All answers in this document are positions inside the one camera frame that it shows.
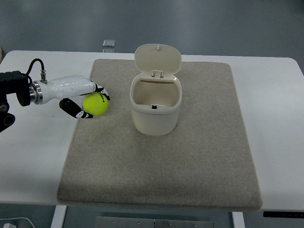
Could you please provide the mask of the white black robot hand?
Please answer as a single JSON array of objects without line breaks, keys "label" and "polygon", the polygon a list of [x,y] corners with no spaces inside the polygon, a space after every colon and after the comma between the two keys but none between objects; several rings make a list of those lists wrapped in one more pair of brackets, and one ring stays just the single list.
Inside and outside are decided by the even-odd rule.
[{"label": "white black robot hand", "polygon": [[100,92],[108,101],[110,101],[110,96],[105,88],[81,75],[55,78],[48,80],[46,83],[33,81],[29,87],[31,102],[41,105],[56,98],[60,100],[59,107],[64,112],[77,119],[93,118],[93,115],[84,111],[70,98],[78,95],[86,95],[93,91]]}]

